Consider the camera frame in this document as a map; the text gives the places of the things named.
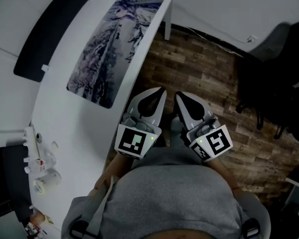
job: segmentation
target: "black office chair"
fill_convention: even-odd
[[[236,111],[253,106],[257,129],[261,130],[266,118],[278,125],[275,139],[290,127],[289,132],[299,141],[299,90],[293,87],[299,82],[299,22],[291,26],[277,58],[249,65],[241,74],[242,97]]]

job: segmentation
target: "table leg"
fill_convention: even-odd
[[[165,13],[164,20],[165,20],[165,40],[169,40],[170,38],[170,30],[171,30],[171,8],[172,8],[172,1],[169,4],[169,7]]]

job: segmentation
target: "small white object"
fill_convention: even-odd
[[[26,167],[24,168],[24,171],[25,171],[27,174],[29,174],[29,173],[31,172],[31,169],[30,169],[30,167],[26,166]]]
[[[41,67],[41,70],[43,71],[43,72],[47,72],[47,71],[49,71],[49,69],[50,69],[50,67],[49,66],[47,66],[47,65],[42,65],[42,67]]]
[[[250,35],[247,39],[247,43],[251,43],[254,42],[255,40],[257,40],[258,38],[254,35]]]
[[[28,173],[40,173],[47,169],[52,168],[56,164],[56,159],[53,154],[49,153],[45,155],[45,160],[36,159],[28,162],[28,166],[24,168],[24,171]]]
[[[59,146],[58,144],[54,141],[52,144],[51,144],[51,148],[53,151],[57,151],[59,149]]]
[[[25,140],[23,146],[26,146],[28,148],[28,156],[30,157],[30,159],[39,158],[39,151],[36,145],[34,129],[32,126],[28,126],[24,129],[24,137],[22,139]]]
[[[37,141],[38,143],[42,143],[42,135],[41,135],[40,133],[37,133],[37,134],[36,134],[36,141]]]
[[[34,229],[34,228],[35,228],[34,225],[33,225],[31,222],[28,223],[28,227],[29,227],[30,229]]]
[[[33,181],[34,191],[45,194],[48,190],[61,183],[61,175],[56,171],[50,171],[47,175]]]
[[[38,233],[37,235],[36,235],[39,239],[42,239],[42,238],[44,238],[44,234],[43,233]]]

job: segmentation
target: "person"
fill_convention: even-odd
[[[268,239],[265,207],[239,187],[219,158],[202,163],[185,146],[182,128],[174,118],[170,147],[152,147],[142,160],[117,154],[90,194],[73,200],[61,237],[71,238],[71,226],[90,211],[91,199],[106,184],[110,189],[92,211],[88,229],[97,238],[238,239],[243,223],[256,218],[258,238]],[[120,178],[115,184],[114,177]]]

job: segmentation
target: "gray sweatshirt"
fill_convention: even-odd
[[[62,226],[63,239],[70,238],[71,224],[90,200],[90,197],[73,200]],[[191,229],[217,239],[237,239],[241,237],[242,223],[253,217],[265,221],[259,221],[259,238],[269,238],[266,209],[252,194],[246,194],[242,202],[244,209],[227,182],[201,165],[191,150],[152,148],[113,186],[103,211],[99,237],[139,239],[166,230]]]

